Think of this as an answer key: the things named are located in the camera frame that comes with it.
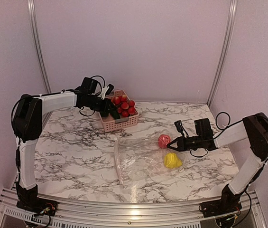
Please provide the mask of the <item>red fake pomegranate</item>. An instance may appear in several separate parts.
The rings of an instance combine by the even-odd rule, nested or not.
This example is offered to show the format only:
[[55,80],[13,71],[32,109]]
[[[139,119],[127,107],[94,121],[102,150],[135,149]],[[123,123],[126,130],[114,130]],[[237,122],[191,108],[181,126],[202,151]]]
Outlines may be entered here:
[[161,149],[167,148],[167,145],[171,142],[171,138],[167,134],[161,134],[158,138],[158,146]]

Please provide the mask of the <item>red fake lychee bunch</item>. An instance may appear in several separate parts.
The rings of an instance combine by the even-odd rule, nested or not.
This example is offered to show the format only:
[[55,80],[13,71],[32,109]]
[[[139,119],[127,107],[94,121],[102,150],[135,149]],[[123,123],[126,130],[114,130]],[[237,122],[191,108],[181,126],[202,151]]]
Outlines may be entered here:
[[136,114],[135,102],[128,99],[127,95],[114,96],[111,101],[117,107],[117,112],[121,118],[134,116]]

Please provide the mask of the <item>yellow fake bell pepper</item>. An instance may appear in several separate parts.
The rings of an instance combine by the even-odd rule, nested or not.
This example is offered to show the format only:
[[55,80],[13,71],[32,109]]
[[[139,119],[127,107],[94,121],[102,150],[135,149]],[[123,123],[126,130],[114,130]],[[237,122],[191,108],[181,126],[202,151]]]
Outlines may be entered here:
[[169,152],[164,156],[164,166],[168,169],[179,168],[183,165],[183,162],[176,153]]

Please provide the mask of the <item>clear zip top bag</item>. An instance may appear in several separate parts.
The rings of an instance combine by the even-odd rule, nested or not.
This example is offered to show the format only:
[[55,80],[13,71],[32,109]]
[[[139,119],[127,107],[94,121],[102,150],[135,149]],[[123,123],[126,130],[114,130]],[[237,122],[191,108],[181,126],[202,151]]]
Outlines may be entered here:
[[[158,138],[161,134],[155,134],[149,138],[115,138],[114,157],[120,184],[130,185],[148,177],[169,175],[185,166],[184,154],[169,148],[161,149],[158,146]],[[182,160],[181,167],[168,169],[164,166],[164,156],[169,152],[176,153]]]

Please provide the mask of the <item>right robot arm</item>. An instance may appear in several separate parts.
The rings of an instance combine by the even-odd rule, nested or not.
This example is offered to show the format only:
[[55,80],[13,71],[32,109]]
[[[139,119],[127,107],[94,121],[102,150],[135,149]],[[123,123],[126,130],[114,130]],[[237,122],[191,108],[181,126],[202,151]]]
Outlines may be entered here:
[[268,161],[268,117],[264,113],[249,115],[227,125],[218,133],[213,132],[209,119],[199,119],[194,122],[195,136],[186,133],[181,121],[175,122],[175,126],[181,136],[167,144],[167,147],[177,152],[198,149],[211,152],[242,141],[248,143],[250,154],[235,177],[223,188],[221,198],[202,204],[205,211],[213,207],[222,213],[228,212],[260,176]]

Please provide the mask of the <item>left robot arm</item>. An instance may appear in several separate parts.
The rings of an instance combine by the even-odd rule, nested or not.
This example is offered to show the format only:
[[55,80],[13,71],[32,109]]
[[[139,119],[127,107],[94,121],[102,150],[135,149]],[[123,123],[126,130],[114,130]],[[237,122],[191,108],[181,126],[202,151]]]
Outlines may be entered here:
[[55,201],[38,197],[35,179],[35,151],[43,130],[43,116],[64,108],[75,107],[83,110],[87,107],[104,116],[118,118],[117,108],[107,98],[113,90],[113,85],[101,85],[96,76],[92,76],[85,77],[82,84],[75,89],[45,95],[24,94],[15,103],[11,112],[11,127],[17,143],[17,207],[33,212],[46,208],[53,211],[56,207]]

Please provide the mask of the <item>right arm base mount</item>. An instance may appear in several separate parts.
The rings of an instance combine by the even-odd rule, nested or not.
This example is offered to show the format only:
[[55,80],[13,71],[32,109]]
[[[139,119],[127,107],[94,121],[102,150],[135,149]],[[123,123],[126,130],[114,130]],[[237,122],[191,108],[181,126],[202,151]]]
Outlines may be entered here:
[[221,199],[202,202],[199,205],[199,210],[202,212],[204,218],[219,216],[242,209],[241,202],[236,200],[234,202],[223,202]]

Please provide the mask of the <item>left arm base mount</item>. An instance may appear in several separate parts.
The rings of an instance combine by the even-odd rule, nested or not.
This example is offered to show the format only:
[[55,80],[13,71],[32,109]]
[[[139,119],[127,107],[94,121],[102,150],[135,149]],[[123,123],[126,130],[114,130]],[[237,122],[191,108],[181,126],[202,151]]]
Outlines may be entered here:
[[30,212],[34,212],[35,216],[49,215],[54,216],[57,209],[57,201],[37,198],[36,201],[30,203],[24,203],[20,200],[17,201],[17,207]]

